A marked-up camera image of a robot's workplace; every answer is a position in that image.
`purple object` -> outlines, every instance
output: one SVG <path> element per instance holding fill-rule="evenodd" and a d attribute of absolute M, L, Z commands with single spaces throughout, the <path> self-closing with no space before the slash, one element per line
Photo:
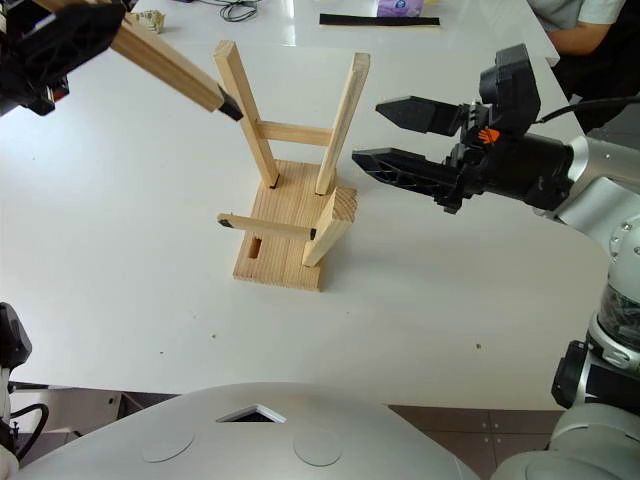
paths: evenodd
<path fill-rule="evenodd" d="M 378 0 L 378 17 L 419 17 L 424 0 Z"/>

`person's arm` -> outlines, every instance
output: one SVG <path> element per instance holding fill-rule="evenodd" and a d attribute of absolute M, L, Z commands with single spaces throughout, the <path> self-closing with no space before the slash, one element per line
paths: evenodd
<path fill-rule="evenodd" d="M 611 28 L 611 25 L 579 22 L 574 28 L 549 32 L 551 43 L 561 55 L 589 55 Z"/>

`floor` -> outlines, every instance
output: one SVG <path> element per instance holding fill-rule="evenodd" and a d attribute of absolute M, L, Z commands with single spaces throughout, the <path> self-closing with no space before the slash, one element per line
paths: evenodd
<path fill-rule="evenodd" d="M 136 413 L 172 395 L 126 392 L 120 417 Z M 409 407 L 391 405 L 393 411 L 410 422 L 454 455 L 482 480 L 490 478 L 497 465 L 516 453 L 544 449 L 562 412 L 474 410 L 458 408 Z M 76 433 L 45 433 L 22 461 L 27 465 L 37 458 L 72 442 Z"/>

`wooden stick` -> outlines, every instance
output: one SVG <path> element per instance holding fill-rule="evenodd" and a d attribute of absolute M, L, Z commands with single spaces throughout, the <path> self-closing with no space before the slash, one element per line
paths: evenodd
<path fill-rule="evenodd" d="M 336 187 L 316 223 L 316 238 L 305 245 L 303 265 L 317 265 L 351 226 L 358 208 L 357 194 L 355 188 Z"/>
<path fill-rule="evenodd" d="M 37 0 L 44 8 L 56 11 L 78 3 L 104 3 L 105 0 Z M 213 112 L 224 104 L 220 86 L 204 71 L 179 54 L 156 34 L 126 14 L 111 48 L 153 76 Z"/>
<path fill-rule="evenodd" d="M 244 118 L 240 121 L 242 131 L 247 138 L 247 143 L 253 158 L 258 165 L 262 181 L 268 187 L 274 187 L 278 181 L 278 169 L 273 159 L 269 142 L 261 137 L 256 126 L 260 121 L 258 107 L 253 99 L 247 74 L 242 66 L 240 54 L 235 42 L 223 40 L 218 44 L 213 58 L 218 66 L 220 75 L 229 94 L 236 99 Z"/>
<path fill-rule="evenodd" d="M 347 132 L 349 131 L 353 114 L 358 106 L 358 100 L 360 100 L 364 82 L 367 80 L 370 63 L 370 57 L 366 53 L 356 53 L 353 56 L 351 70 L 349 70 L 347 83 L 345 84 L 340 106 L 338 107 L 338 114 L 333 124 L 333 135 L 331 135 L 329 147 L 322 160 L 320 173 L 318 174 L 318 180 L 316 182 L 316 193 L 319 195 L 326 195 L 328 193 L 340 151 L 347 138 Z"/>
<path fill-rule="evenodd" d="M 286 237 L 293 240 L 301 240 L 303 242 L 313 240 L 316 236 L 315 228 L 298 227 L 296 225 L 269 222 L 267 220 L 259 220 L 257 218 L 227 215 L 226 213 L 218 215 L 218 223 L 223 227 L 248 230 L 262 235 Z"/>
<path fill-rule="evenodd" d="M 304 127 L 289 123 L 265 122 L 256 123 L 258 135 L 267 140 L 283 142 L 306 143 L 308 145 L 327 146 L 333 131 L 330 128 Z"/>

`wooden peg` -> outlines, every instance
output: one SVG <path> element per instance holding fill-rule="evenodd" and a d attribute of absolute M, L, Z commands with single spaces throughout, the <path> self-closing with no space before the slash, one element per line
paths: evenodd
<path fill-rule="evenodd" d="M 330 128 L 303 127 L 289 123 L 266 122 L 256 123 L 258 134 L 267 140 L 282 142 L 306 143 L 308 145 L 327 146 L 331 141 L 333 131 Z"/>
<path fill-rule="evenodd" d="M 353 56 L 347 83 L 345 84 L 340 106 L 338 107 L 338 114 L 333 124 L 333 134 L 331 135 L 329 147 L 325 152 L 322 165 L 320 166 L 318 180 L 316 181 L 316 193 L 319 195 L 326 195 L 329 191 L 329 185 L 335 174 L 340 151 L 347 138 L 347 132 L 349 131 L 353 114 L 356 111 L 360 94 L 367 80 L 370 63 L 370 56 L 367 53 L 356 53 Z"/>
<path fill-rule="evenodd" d="M 221 213 L 218 215 L 218 223 L 223 227 L 247 230 L 262 235 L 291 238 L 307 242 L 316 237 L 315 228 L 298 227 L 287 223 L 269 222 L 251 217 L 240 217 Z"/>
<path fill-rule="evenodd" d="M 224 86 L 229 94 L 236 99 L 244 118 L 240 120 L 242 131 L 247 138 L 253 158 L 258 165 L 262 181 L 268 187 L 274 187 L 278 181 L 278 168 L 273 159 L 269 142 L 258 132 L 257 122 L 260 121 L 258 107 L 253 99 L 247 74 L 242 66 L 240 54 L 235 42 L 223 40 L 218 44 L 213 58 L 218 66 Z"/>
<path fill-rule="evenodd" d="M 358 208 L 355 188 L 336 187 L 316 223 L 316 236 L 307 242 L 302 264 L 313 267 L 347 231 L 355 220 Z"/>

